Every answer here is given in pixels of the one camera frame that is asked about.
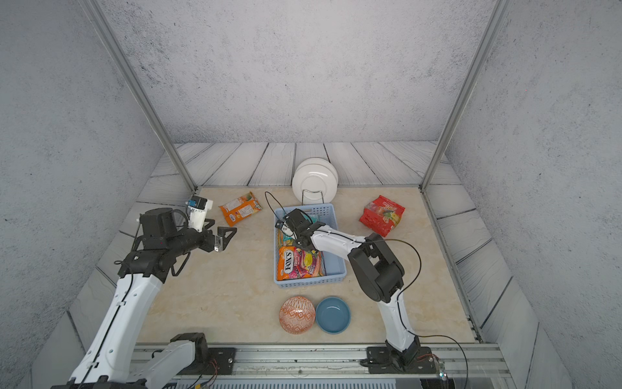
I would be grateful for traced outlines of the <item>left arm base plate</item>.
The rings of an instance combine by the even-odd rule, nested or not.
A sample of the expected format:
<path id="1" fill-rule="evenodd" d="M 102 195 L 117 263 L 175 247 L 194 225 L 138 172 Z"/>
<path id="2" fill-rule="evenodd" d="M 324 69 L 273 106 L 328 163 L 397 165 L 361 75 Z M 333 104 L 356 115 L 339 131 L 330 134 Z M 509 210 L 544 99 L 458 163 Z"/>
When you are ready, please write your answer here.
<path id="1" fill-rule="evenodd" d="M 236 348 L 202 348 L 195 361 L 197 366 L 196 374 L 203 376 L 229 376 L 233 374 L 233 367 L 236 359 Z"/>

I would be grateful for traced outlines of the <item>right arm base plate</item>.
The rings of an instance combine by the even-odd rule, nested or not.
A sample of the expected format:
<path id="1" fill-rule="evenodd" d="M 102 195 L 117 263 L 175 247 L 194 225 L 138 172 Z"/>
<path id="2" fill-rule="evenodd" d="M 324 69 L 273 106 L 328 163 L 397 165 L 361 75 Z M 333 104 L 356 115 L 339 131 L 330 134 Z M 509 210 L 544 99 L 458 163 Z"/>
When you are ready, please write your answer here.
<path id="1" fill-rule="evenodd" d="M 399 352 L 389 345 L 368 347 L 361 366 L 370 374 L 438 374 L 439 368 L 431 348 L 417 346 Z"/>

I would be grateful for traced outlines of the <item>red candy bag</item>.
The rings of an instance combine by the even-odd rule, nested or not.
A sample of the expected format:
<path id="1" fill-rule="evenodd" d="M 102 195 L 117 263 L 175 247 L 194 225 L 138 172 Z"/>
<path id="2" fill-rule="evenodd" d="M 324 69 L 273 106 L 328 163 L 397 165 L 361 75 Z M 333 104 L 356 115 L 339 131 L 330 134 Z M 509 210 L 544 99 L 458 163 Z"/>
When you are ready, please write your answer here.
<path id="1" fill-rule="evenodd" d="M 359 222 L 386 238 L 400 221 L 406 208 L 385 196 L 378 196 L 364 207 Z"/>

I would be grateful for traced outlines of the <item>teal candy bag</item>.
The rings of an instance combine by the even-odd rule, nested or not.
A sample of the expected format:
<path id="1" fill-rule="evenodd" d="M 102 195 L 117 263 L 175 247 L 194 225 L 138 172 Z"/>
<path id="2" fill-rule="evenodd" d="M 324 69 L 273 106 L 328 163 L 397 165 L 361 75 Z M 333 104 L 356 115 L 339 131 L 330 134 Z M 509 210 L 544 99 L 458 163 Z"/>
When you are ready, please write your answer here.
<path id="1" fill-rule="evenodd" d="M 312 236 L 324 225 L 325 223 L 322 222 L 315 222 L 312 224 L 309 221 L 291 222 L 290 229 L 294 233 L 296 247 L 304 251 L 315 250 L 314 243 L 312 242 Z"/>

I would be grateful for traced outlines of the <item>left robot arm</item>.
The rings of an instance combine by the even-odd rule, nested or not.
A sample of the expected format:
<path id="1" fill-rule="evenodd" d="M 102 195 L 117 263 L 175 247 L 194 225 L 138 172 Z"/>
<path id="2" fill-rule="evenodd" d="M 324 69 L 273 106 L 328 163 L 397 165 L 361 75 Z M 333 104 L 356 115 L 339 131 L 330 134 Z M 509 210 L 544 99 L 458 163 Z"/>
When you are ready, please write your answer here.
<path id="1" fill-rule="evenodd" d="M 177 277 L 192 251 L 221 252 L 235 236 L 235 227 L 211 228 L 215 222 L 193 208 L 188 213 L 170 207 L 139 217 L 137 237 L 119 264 L 118 283 L 100 329 L 66 388 L 164 388 L 181 374 L 217 375 L 217 359 L 204 334 L 173 337 L 137 372 L 131 361 L 139 333 L 153 301 L 168 277 Z"/>

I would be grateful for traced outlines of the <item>light blue plastic basket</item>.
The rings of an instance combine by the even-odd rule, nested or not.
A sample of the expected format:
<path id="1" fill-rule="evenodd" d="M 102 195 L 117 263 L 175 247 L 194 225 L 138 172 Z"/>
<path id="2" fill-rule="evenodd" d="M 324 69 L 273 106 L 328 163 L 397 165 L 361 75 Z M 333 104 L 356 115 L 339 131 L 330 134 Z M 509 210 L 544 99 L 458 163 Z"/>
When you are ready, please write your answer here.
<path id="1" fill-rule="evenodd" d="M 283 219 L 283 217 L 294 209 L 301 209 L 301 211 L 307 212 L 310 216 L 316 216 L 317 220 L 325 223 L 333 229 L 339 227 L 337 222 L 337 216 L 333 204 L 310 204 L 310 205 L 298 205 L 285 208 L 278 208 L 275 211 L 275 222 Z M 346 261 L 335 254 L 323 252 L 322 253 L 322 266 L 325 271 L 325 275 L 321 277 L 311 277 L 295 280 L 277 280 L 278 264 L 280 260 L 279 253 L 279 240 L 277 233 L 279 230 L 275 230 L 274 234 L 274 266 L 273 266 L 273 280 L 282 289 L 307 287 L 311 285 L 339 283 L 347 275 Z"/>

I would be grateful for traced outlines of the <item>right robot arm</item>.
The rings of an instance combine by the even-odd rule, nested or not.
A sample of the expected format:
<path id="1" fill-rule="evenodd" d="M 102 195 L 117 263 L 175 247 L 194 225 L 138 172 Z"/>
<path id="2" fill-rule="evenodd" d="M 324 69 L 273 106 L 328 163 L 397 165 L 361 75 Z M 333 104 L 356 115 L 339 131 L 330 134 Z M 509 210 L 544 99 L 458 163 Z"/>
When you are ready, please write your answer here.
<path id="1" fill-rule="evenodd" d="M 275 228 L 305 251 L 322 251 L 346 259 L 364 294 L 375 301 L 386 330 L 386 366 L 405 371 L 420 355 L 420 339 L 408 319 L 403 291 L 405 270 L 385 239 L 373 233 L 358 237 L 313 222 L 299 208 L 276 218 Z"/>

